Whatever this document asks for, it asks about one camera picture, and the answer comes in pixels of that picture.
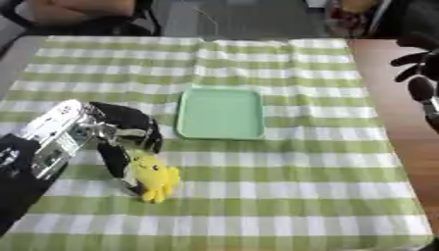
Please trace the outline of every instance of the floor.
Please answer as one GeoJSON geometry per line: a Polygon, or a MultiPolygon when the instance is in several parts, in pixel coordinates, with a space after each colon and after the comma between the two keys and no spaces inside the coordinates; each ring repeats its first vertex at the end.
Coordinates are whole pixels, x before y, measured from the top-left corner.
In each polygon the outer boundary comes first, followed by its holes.
{"type": "Polygon", "coordinates": [[[161,0],[165,36],[291,39],[325,36],[323,16],[304,0],[161,0]]]}

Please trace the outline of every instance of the person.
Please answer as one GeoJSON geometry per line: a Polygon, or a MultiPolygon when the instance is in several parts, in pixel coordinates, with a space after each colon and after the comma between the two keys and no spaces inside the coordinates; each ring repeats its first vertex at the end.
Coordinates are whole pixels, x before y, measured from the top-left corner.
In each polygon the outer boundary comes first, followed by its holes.
{"type": "Polygon", "coordinates": [[[103,17],[130,17],[134,0],[29,0],[40,25],[77,25],[103,17]]]}

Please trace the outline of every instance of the wooden table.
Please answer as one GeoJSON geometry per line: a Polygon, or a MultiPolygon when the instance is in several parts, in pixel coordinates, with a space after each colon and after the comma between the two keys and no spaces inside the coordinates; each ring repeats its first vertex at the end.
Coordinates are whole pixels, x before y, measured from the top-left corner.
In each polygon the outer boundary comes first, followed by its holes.
{"type": "Polygon", "coordinates": [[[355,40],[350,45],[378,115],[438,235],[439,135],[425,122],[420,105],[407,90],[407,83],[393,80],[403,68],[389,65],[392,59],[416,49],[400,48],[390,40],[355,40]]]}

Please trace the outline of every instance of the plush toy face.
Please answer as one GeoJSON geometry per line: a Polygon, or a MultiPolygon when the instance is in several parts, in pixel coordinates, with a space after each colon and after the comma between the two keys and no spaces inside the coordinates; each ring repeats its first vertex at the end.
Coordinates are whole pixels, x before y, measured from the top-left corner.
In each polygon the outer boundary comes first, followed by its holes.
{"type": "Polygon", "coordinates": [[[167,167],[155,157],[136,156],[131,164],[135,167],[136,178],[148,189],[159,189],[169,182],[167,167]]]}
{"type": "Polygon", "coordinates": [[[165,196],[171,195],[172,188],[179,182],[177,168],[167,168],[156,157],[149,156],[140,150],[128,151],[135,179],[146,188],[142,195],[144,201],[161,203],[165,196]]]}

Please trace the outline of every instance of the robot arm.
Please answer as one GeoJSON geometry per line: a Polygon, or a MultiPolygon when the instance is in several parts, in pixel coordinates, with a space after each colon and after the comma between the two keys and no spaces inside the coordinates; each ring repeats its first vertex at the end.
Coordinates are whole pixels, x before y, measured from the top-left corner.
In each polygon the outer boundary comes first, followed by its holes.
{"type": "Polygon", "coordinates": [[[112,165],[126,161],[120,138],[154,153],[160,152],[163,140],[157,122],[139,110],[77,100],[64,101],[19,131],[1,137],[0,198],[8,203],[0,205],[0,235],[44,194],[90,140],[98,140],[110,173],[121,177],[126,164],[112,165]]]}

